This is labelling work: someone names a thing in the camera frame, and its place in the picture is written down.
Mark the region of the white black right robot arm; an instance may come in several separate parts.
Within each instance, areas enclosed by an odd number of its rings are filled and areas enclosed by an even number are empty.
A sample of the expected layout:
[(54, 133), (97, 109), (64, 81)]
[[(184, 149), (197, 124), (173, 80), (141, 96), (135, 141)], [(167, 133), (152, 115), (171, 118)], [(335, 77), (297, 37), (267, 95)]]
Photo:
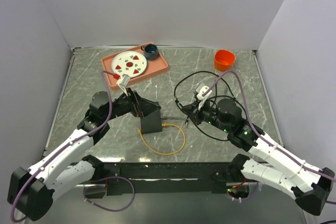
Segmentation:
[(332, 190), (335, 173), (307, 163), (275, 142), (266, 132), (242, 117), (242, 109), (229, 98), (215, 107), (210, 101), (203, 106), (195, 101), (182, 107), (195, 123), (208, 124), (227, 133), (236, 147), (259, 157), (263, 163), (238, 154), (231, 162), (230, 177), (235, 181), (251, 179), (282, 191), (295, 200), (304, 211), (318, 216), (322, 213)]

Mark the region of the black network switch box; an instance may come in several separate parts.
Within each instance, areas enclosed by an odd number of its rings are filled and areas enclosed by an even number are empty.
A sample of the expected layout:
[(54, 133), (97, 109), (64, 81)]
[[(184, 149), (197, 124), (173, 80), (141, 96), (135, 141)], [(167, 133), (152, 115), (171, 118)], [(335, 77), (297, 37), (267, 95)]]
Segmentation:
[(162, 132), (161, 110), (140, 119), (140, 129), (143, 134)]

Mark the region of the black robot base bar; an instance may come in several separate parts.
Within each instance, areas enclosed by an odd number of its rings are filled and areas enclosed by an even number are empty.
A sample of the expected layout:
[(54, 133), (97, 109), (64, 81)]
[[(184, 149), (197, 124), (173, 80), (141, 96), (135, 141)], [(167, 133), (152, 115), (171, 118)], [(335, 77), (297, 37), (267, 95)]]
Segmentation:
[(229, 162), (102, 162), (81, 185), (106, 186), (108, 196), (132, 193), (227, 193), (242, 183), (242, 173)]

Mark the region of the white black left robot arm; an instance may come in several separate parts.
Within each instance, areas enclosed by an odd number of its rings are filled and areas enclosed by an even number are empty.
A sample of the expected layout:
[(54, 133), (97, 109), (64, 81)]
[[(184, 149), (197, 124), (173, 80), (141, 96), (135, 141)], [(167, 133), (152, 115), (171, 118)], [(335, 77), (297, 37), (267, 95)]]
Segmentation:
[(158, 102), (142, 98), (130, 88), (115, 100), (109, 92), (95, 93), (84, 119), (62, 144), (30, 168), (19, 167), (12, 173), (7, 196), (12, 211), (19, 210), (36, 221), (54, 200), (77, 184), (100, 182), (105, 173), (100, 159), (88, 155), (75, 166), (71, 163), (105, 136), (110, 120), (127, 113), (143, 119), (160, 108)]

